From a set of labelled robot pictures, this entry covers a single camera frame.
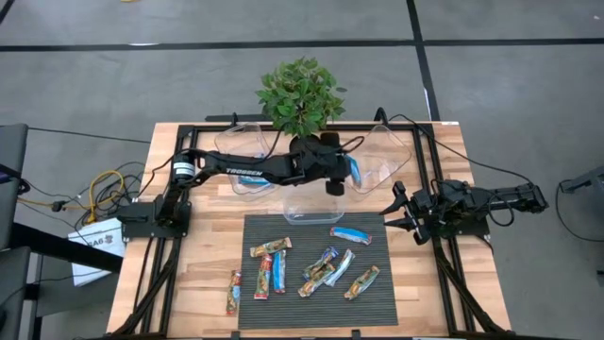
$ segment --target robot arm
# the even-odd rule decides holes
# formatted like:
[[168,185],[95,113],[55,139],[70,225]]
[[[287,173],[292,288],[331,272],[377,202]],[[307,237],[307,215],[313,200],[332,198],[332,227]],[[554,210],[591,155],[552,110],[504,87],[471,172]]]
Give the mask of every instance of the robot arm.
[[386,226],[414,230],[415,243],[422,245],[431,236],[450,237],[457,234],[467,222],[479,221],[498,210],[540,213],[548,205],[541,189],[528,183],[517,187],[486,190],[471,187],[467,182],[444,180],[438,182],[438,193],[422,189],[407,197],[406,188],[398,181],[393,188],[394,203],[380,214],[393,213],[405,207],[404,218],[386,223]]
[[174,156],[170,180],[163,195],[158,195],[153,202],[136,202],[122,208],[118,218],[126,225],[126,237],[132,230],[149,230],[134,232],[132,237],[151,232],[164,237],[186,234],[190,216],[189,190],[221,174],[262,178],[276,185],[299,185],[327,179],[327,193],[341,196],[344,180],[350,175],[350,160],[345,154],[338,134],[330,132],[323,133],[321,138],[294,139],[289,153],[264,158],[185,149]]

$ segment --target granola bar wrapper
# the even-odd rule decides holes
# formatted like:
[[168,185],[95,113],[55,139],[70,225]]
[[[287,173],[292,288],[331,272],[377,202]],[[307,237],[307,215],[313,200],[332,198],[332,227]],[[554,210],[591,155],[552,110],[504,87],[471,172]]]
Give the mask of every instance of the granola bar wrapper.
[[333,246],[328,246],[327,249],[321,255],[321,258],[317,260],[317,262],[309,265],[304,269],[302,276],[304,280],[309,281],[313,279],[313,277],[317,274],[321,268],[325,266],[325,264],[329,263],[331,260],[335,259],[338,256],[338,251]]
[[230,276],[230,284],[228,285],[228,293],[226,293],[226,314],[233,315],[237,312],[239,306],[239,298],[242,289],[242,271],[233,270]]
[[342,274],[346,271],[346,269],[348,269],[348,267],[350,266],[350,264],[352,263],[352,260],[354,260],[355,258],[355,253],[352,252],[352,250],[347,249],[346,253],[343,255],[342,259],[340,260],[340,264],[338,264],[338,269],[336,269],[335,272],[333,272],[333,274],[331,274],[327,280],[325,281],[325,284],[328,285],[329,287],[333,287],[336,284],[336,281],[342,276]]
[[273,289],[279,294],[285,294],[285,255],[286,250],[282,249],[273,260]]
[[331,236],[340,237],[366,246],[371,244],[371,235],[356,229],[333,227],[330,234]]
[[292,240],[289,237],[284,239],[276,240],[273,242],[265,243],[262,246],[255,246],[249,248],[249,255],[251,257],[259,257],[264,254],[272,254],[274,252],[278,252],[281,249],[291,248]]
[[344,293],[344,297],[351,300],[359,296],[376,280],[379,274],[379,268],[372,265],[366,272],[359,276],[350,286],[348,291]]
[[300,289],[298,289],[298,294],[302,298],[309,297],[327,280],[329,275],[333,274],[335,270],[336,268],[331,265],[331,263],[327,263],[323,268],[319,269],[312,280],[307,281]]
[[269,254],[262,256],[260,269],[258,269],[258,279],[256,281],[256,292],[254,299],[268,299],[268,286],[271,281],[271,267],[273,266],[273,257]]

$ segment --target wooden table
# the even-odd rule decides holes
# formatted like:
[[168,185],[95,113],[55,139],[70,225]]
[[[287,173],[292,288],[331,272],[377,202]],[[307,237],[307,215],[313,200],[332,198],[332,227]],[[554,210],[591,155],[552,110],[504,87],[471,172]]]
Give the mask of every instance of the wooden table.
[[[199,123],[196,125],[225,125],[221,123]],[[434,123],[434,133],[440,142],[465,154],[461,129],[457,123]],[[158,167],[172,156],[175,148],[176,123],[156,124],[153,140],[145,167],[143,183],[150,178],[151,169]],[[359,134],[358,131],[341,132],[342,141]],[[216,133],[203,132],[198,147],[215,149]],[[274,132],[266,132],[270,145]],[[397,131],[397,137],[414,152],[410,132]],[[281,137],[276,153],[287,152],[289,137]],[[423,140],[425,158],[430,177],[431,171],[428,143]],[[469,163],[454,153],[438,149],[445,179],[467,180],[472,183]],[[152,200],[162,193],[169,176],[169,167],[158,171],[156,178],[144,193],[142,200]],[[409,193],[421,189],[419,170],[415,155],[394,174],[394,179],[403,180]],[[382,185],[361,203],[351,203],[350,212],[379,212],[390,205],[394,197],[392,185]],[[189,235],[182,243],[177,269],[176,289],[173,299],[170,337],[229,337],[237,330],[237,316],[227,316],[227,287],[230,271],[241,266],[243,217],[246,214],[281,213],[278,193],[270,194],[252,203],[242,202],[233,193],[227,176],[216,176],[203,186],[191,191],[193,216]],[[392,213],[388,219],[400,218],[401,212]],[[363,336],[443,336],[447,335],[445,313],[436,264],[431,245],[417,246],[411,233],[387,227],[388,247],[394,280],[394,295],[398,314],[398,326],[361,327]],[[506,312],[495,263],[491,250],[478,238],[458,238],[467,285],[475,298],[501,327],[508,329],[510,322]],[[115,300],[111,309],[108,332],[121,326],[132,312],[134,295],[143,263],[147,240],[135,240],[126,248],[126,256],[120,274]],[[167,257],[169,246],[164,254]],[[152,258],[148,260],[143,292],[150,275]],[[455,316],[460,330],[464,329],[461,304],[455,289],[451,287]],[[153,313],[151,331],[159,327],[159,314],[163,293],[159,292]],[[350,336],[351,328],[307,328],[288,330],[242,331],[242,336]]]

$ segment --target green plant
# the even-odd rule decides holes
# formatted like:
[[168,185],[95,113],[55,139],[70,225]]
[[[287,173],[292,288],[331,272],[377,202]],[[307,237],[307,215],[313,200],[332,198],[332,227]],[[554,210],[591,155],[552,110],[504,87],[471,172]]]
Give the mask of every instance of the green plant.
[[272,74],[262,76],[262,85],[264,90],[256,91],[262,113],[286,134],[309,136],[324,128],[327,119],[336,120],[345,112],[344,100],[331,93],[336,79],[315,58],[281,62]]

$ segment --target transparent plastic bowl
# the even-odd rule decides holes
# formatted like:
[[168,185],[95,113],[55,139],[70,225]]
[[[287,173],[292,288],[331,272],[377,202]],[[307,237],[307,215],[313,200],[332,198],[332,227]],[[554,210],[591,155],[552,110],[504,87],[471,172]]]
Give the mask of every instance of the transparent plastic bowl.
[[[266,143],[260,125],[245,123],[219,133],[214,139],[216,148],[221,153],[239,156],[262,158],[268,154],[270,147]],[[247,178],[237,175],[228,175],[233,192],[240,198],[251,201],[272,193],[277,187],[271,183],[250,184],[250,180],[261,178]]]
[[336,223],[346,210],[345,195],[326,193],[325,179],[298,186],[286,186],[283,194],[283,216],[291,225]]
[[356,176],[346,178],[346,186],[356,193],[348,196],[363,200],[380,184],[392,183],[391,176],[411,159],[411,151],[389,128],[378,125],[348,156],[358,167]]

